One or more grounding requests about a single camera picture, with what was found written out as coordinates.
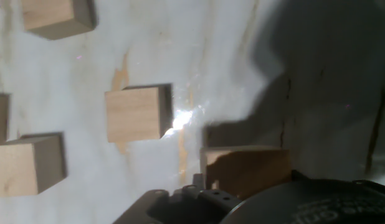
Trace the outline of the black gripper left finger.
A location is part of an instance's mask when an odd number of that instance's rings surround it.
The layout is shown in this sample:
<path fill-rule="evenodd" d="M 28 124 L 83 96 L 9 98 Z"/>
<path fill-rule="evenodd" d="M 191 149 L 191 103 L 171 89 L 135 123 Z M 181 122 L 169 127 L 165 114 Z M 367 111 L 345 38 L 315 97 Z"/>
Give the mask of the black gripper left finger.
<path fill-rule="evenodd" d="M 192 184 L 172 195 L 165 190 L 143 194 L 113 224 L 220 223 L 242 201 L 222 190 L 204 188 L 204 176 L 193 175 Z"/>

